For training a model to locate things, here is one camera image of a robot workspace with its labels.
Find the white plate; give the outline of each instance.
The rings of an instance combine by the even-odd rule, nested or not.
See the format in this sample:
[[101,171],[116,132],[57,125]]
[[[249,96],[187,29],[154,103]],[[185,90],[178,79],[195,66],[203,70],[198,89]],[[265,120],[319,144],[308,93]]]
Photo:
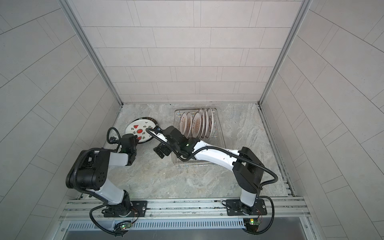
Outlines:
[[197,137],[201,131],[201,115],[199,112],[195,113],[192,121],[192,137]]
[[187,113],[187,127],[184,132],[184,136],[187,138],[190,138],[192,136],[191,129],[192,129],[192,114],[190,112]]
[[205,124],[205,119],[204,119],[204,111],[202,108],[199,109],[199,113],[200,113],[200,131],[199,131],[199,134],[197,135],[197,138],[201,138],[202,135],[203,135],[203,129],[204,129],[204,124]]
[[132,133],[133,135],[137,135],[139,143],[143,143],[152,139],[152,136],[149,135],[145,129],[148,127],[155,128],[156,125],[157,124],[152,120],[147,118],[139,118],[127,126],[125,129],[125,134]]
[[179,131],[181,132],[181,134],[184,134],[185,130],[187,129],[186,123],[187,123],[187,114],[183,113],[183,115],[181,115],[180,127],[179,127]]
[[212,114],[212,109],[207,110],[207,129],[205,131],[205,137],[210,137],[213,130],[214,116]]

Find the marble floor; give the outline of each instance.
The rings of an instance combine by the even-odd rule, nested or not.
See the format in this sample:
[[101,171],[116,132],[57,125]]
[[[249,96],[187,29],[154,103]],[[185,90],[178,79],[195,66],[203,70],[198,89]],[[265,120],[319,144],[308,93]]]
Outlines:
[[[255,104],[126,104],[115,127],[121,135],[133,120],[151,117],[163,129],[173,124],[174,111],[183,108],[214,107],[223,131],[226,148],[250,148],[264,165],[279,176],[279,181],[263,188],[261,195],[287,196],[281,173]],[[111,167],[108,178],[129,192],[132,199],[240,197],[241,188],[234,174],[218,165],[176,167],[171,155],[163,159],[153,151],[155,139],[137,145],[136,160],[131,166]],[[107,144],[105,148],[115,148]],[[263,180],[272,177],[264,173]]]

